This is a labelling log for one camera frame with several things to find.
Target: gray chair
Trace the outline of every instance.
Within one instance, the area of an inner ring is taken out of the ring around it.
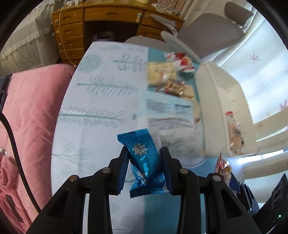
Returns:
[[[150,16],[157,22],[165,25],[173,34],[161,32],[163,41],[135,36],[125,41],[136,45],[148,46],[167,52],[185,52],[196,62],[214,52],[223,50],[240,42],[245,34],[245,27],[253,13],[233,2],[225,4],[224,12],[231,20],[212,13],[200,15],[179,33],[175,29],[175,22],[169,21],[159,15]]]

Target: pink cushion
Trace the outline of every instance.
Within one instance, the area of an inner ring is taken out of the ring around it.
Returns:
[[[22,167],[32,193],[42,209],[52,196],[51,151],[56,121],[65,92],[75,69],[55,64],[12,75],[3,113],[14,133]],[[0,125],[0,147],[7,157],[14,155],[7,132]],[[16,190],[31,221],[37,212],[18,174]]]

